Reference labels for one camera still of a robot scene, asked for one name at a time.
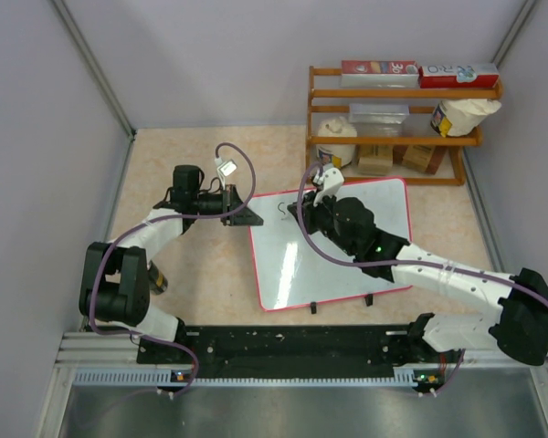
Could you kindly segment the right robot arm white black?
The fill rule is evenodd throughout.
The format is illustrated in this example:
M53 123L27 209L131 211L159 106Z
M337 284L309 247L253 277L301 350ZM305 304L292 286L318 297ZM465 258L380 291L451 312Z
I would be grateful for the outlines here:
M431 360L452 349L498 349L530 366L548 361L548 286L538 272L479 270L423 250L379 228L374 214L355 197L307 193L287 207L305 235L320 233L371 277L422 287L461 301L476 314L451 317L426 313L409 327L408 350Z

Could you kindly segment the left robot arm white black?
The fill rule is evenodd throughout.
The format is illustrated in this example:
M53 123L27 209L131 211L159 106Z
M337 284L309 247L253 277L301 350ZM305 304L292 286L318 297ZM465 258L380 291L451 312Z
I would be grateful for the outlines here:
M217 217L225 226L262 226L263 219L240 199L234 184L210 193L195 165L177 165L173 185L141 224L118 244L94 242L86 252L79 295L79 312L121 329L158 339L157 350L167 360L182 360L189 341L181 319L151 303L162 294L167 278L153 258L183 235L199 218Z

